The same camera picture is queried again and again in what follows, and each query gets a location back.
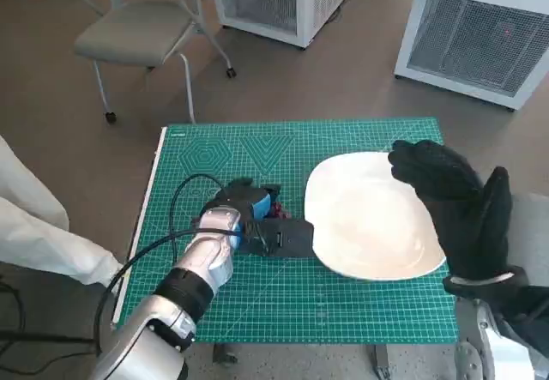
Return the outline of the right robot hand, black glove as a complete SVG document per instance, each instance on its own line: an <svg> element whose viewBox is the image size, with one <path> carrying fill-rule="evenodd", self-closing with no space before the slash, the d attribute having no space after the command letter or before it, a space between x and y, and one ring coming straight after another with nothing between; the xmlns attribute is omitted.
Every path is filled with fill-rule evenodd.
<svg viewBox="0 0 549 380"><path fill-rule="evenodd" d="M463 156L430 140L395 141L389 163L429 212L451 275L488 280L509 270L512 199L504 167L482 182Z"/></svg>

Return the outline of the bare left robot hand, blue tape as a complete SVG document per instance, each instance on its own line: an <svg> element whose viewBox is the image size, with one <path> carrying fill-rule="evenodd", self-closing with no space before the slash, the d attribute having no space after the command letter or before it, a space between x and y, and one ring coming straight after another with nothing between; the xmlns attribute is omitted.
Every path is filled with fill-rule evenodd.
<svg viewBox="0 0 549 380"><path fill-rule="evenodd" d="M279 184L254 185L252 178L236 178L214 197L214 205L236 209L243 222L267 218L281 192Z"/></svg>

